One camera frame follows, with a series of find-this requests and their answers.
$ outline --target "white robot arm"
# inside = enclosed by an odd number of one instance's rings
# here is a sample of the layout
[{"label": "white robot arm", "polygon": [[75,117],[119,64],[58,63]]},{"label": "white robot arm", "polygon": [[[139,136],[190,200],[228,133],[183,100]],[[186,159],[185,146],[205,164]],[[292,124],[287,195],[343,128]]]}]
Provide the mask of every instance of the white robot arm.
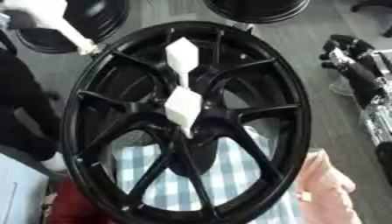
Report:
[{"label": "white robot arm", "polygon": [[7,23],[11,20],[11,17],[7,16],[7,11],[22,11],[31,16],[32,24],[36,27],[59,31],[78,46],[81,55],[101,51],[98,45],[91,39],[83,37],[64,19],[67,9],[66,0],[4,0],[1,9],[3,13],[0,20],[3,20],[3,26],[7,27]]}]

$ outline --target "black alloy wheel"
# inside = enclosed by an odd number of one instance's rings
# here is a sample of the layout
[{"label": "black alloy wheel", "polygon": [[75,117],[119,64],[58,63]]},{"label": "black alloy wheel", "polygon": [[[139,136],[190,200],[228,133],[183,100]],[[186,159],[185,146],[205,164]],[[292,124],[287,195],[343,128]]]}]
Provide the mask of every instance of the black alloy wheel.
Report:
[{"label": "black alloy wheel", "polygon": [[[192,126],[193,139],[187,139],[164,112],[165,100],[179,84],[166,63],[165,47],[182,37],[200,50],[200,65],[190,74],[191,89],[204,101]],[[226,92],[248,107],[230,107]],[[269,118],[278,120],[272,159],[243,128]],[[126,193],[108,175],[98,155],[133,130],[146,132],[161,154]],[[70,174],[82,193],[117,223],[242,224],[266,212],[289,188],[305,160],[310,136],[311,110],[305,89],[274,48],[230,26],[176,22],[134,32],[94,59],[68,99],[61,141]],[[236,141],[262,174],[247,191],[216,206],[201,182],[197,155],[210,146],[205,157],[214,157],[211,145],[222,137]],[[145,205],[146,189],[178,161],[202,208],[173,212]]]}]

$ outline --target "red cloth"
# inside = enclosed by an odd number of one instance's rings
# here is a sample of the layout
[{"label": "red cloth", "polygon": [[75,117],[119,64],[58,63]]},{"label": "red cloth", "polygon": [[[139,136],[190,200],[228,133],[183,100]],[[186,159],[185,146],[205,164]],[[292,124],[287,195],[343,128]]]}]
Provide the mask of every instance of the red cloth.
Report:
[{"label": "red cloth", "polygon": [[66,179],[59,184],[58,196],[46,224],[114,224],[81,195],[75,183]]}]

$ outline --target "table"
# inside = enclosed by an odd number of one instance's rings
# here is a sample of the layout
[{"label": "table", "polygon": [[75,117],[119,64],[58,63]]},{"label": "table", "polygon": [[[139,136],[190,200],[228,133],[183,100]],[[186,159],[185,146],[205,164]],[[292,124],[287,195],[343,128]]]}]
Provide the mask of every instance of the table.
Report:
[{"label": "table", "polygon": [[[271,158],[269,140],[251,127],[245,127],[263,152]],[[124,147],[115,151],[117,184],[126,193],[143,176],[150,164],[158,157],[156,144],[141,147]],[[218,143],[217,157],[212,168],[202,175],[203,184],[215,205],[220,205],[248,189],[260,177],[254,159],[229,138]],[[193,211],[201,208],[197,193],[187,178],[171,170],[155,180],[143,196],[149,206],[171,211]],[[266,213],[250,224],[298,224],[303,223],[294,186]]]}]

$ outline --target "black wheel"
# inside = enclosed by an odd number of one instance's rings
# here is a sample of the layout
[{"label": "black wheel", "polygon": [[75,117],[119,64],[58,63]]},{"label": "black wheel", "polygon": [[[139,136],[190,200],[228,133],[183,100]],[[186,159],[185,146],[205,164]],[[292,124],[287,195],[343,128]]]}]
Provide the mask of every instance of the black wheel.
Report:
[{"label": "black wheel", "polygon": [[[127,19],[129,0],[67,0],[65,19],[83,36],[100,43],[110,37]],[[76,46],[61,33],[49,29],[17,31],[20,41],[39,53],[71,53]]]},{"label": "black wheel", "polygon": [[269,24],[295,17],[310,0],[204,0],[215,13],[237,22]]},{"label": "black wheel", "polygon": [[[200,49],[200,66],[190,87],[203,96],[192,126],[193,139],[165,118],[163,105],[178,85],[165,62],[165,47],[186,37]],[[247,103],[233,108],[224,94]],[[244,130],[244,123],[278,120],[277,143],[267,158]],[[111,180],[99,155],[133,130],[145,131],[161,154],[130,192]],[[83,194],[118,223],[246,223],[267,211],[297,176],[308,151],[311,111],[304,87],[271,46],[244,31],[208,22],[161,24],[130,34],[109,46],[86,69],[68,99],[62,123],[64,157]],[[262,175],[244,193],[216,206],[200,180],[198,151],[221,137],[236,141]],[[205,157],[214,157],[214,147]],[[165,169],[182,161],[202,208],[173,212],[145,205],[147,187]]]}]

